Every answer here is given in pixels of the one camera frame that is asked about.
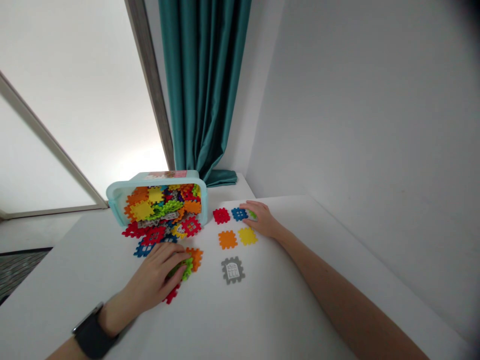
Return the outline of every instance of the smartwatch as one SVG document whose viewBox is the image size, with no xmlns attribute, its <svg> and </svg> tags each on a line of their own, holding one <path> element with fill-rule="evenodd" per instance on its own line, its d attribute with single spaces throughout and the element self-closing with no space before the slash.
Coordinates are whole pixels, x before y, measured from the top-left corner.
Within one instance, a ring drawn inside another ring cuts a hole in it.
<svg viewBox="0 0 480 360">
<path fill-rule="evenodd" d="M 83 353 L 90 359 L 101 359 L 111 349 L 119 336 L 109 337 L 99 324 L 99 313 L 104 303 L 99 303 L 71 331 Z"/>
</svg>

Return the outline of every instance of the pile of toy blocks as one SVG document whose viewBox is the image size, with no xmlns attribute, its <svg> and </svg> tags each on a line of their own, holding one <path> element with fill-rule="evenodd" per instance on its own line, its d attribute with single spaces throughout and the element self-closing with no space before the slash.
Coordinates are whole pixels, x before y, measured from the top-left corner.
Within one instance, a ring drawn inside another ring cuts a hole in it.
<svg viewBox="0 0 480 360">
<path fill-rule="evenodd" d="M 176 243 L 201 230 L 197 214 L 202 212 L 197 184 L 137 187 L 127 196 L 125 214 L 130 224 L 123 235 L 140 239 L 137 257 L 146 257 L 157 243 Z"/>
</svg>

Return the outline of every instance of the plastic storage box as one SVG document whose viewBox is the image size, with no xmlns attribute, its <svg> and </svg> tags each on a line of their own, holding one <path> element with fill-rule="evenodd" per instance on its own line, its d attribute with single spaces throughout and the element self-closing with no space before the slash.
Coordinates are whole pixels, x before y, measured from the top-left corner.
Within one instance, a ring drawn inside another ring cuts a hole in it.
<svg viewBox="0 0 480 360">
<path fill-rule="evenodd" d="M 116 220 L 121 226 L 126 227 L 130 224 L 130 219 L 124 213 L 124 208 L 127 206 L 127 196 L 131 195 L 135 188 L 175 184 L 198 184 L 200 186 L 201 213 L 198 214 L 198 221 L 202 226 L 205 225 L 208 221 L 209 205 L 207 186 L 200 179 L 199 172 L 196 170 L 140 172 L 128 181 L 112 183 L 106 189 L 106 197 Z"/>
</svg>

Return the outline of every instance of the teal curtain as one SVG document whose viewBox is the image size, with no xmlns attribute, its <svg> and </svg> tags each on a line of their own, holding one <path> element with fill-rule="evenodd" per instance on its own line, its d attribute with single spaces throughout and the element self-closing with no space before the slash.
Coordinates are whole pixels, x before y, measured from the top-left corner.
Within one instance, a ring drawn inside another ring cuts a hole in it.
<svg viewBox="0 0 480 360">
<path fill-rule="evenodd" d="M 207 186 L 237 175 L 213 170 L 230 132 L 251 0 L 159 0 L 170 122 L 177 170 Z"/>
</svg>

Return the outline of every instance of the carpet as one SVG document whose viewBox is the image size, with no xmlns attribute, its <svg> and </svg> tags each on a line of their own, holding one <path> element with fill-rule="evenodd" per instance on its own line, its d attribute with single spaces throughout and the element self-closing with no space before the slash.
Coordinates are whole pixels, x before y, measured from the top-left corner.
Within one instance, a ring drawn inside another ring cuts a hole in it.
<svg viewBox="0 0 480 360">
<path fill-rule="evenodd" d="M 47 247 L 0 254 L 0 306 L 50 250 Z"/>
</svg>

